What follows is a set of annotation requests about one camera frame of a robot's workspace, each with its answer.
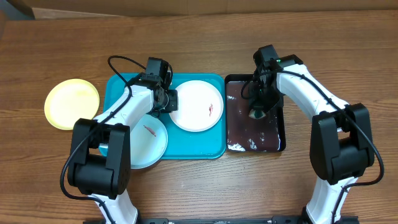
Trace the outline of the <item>yellow plate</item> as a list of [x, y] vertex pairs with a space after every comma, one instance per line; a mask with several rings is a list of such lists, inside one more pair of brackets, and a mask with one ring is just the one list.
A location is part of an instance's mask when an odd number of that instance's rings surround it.
[[82, 79], [59, 83], [47, 95], [44, 113], [47, 121], [61, 130], [72, 130], [80, 119], [92, 119], [100, 107], [100, 96], [93, 84]]

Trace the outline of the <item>pink plate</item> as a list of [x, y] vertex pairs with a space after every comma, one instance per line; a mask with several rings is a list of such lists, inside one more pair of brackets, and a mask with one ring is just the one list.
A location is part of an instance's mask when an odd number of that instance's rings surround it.
[[176, 87], [178, 110], [170, 113], [171, 120], [181, 129], [201, 132], [212, 128], [224, 110], [221, 93], [210, 83], [191, 80]]

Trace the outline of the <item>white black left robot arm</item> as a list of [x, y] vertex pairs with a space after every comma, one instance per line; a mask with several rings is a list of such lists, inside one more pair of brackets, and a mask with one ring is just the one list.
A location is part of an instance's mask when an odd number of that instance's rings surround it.
[[163, 156], [168, 133], [149, 113], [175, 111], [177, 101], [176, 90], [126, 85], [121, 97], [103, 114], [79, 119], [60, 176], [64, 195], [94, 202], [105, 223], [139, 223], [139, 211], [127, 192], [131, 170], [147, 168]]

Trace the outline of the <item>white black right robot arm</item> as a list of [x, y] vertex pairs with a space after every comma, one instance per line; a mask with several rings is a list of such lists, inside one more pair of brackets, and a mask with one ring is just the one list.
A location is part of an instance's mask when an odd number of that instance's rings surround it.
[[368, 109], [351, 105], [321, 85], [296, 56], [256, 53], [256, 70], [241, 90], [249, 117], [261, 119], [288, 96], [312, 121], [310, 162], [317, 175], [312, 198], [295, 223], [358, 223], [341, 208], [358, 178], [381, 159], [373, 144]]

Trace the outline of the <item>green sponge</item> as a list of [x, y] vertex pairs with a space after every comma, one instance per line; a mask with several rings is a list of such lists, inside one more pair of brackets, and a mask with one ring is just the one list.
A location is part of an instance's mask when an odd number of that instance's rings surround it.
[[249, 112], [249, 117], [252, 119], [262, 119], [267, 116], [267, 113], [260, 109], [251, 109]]

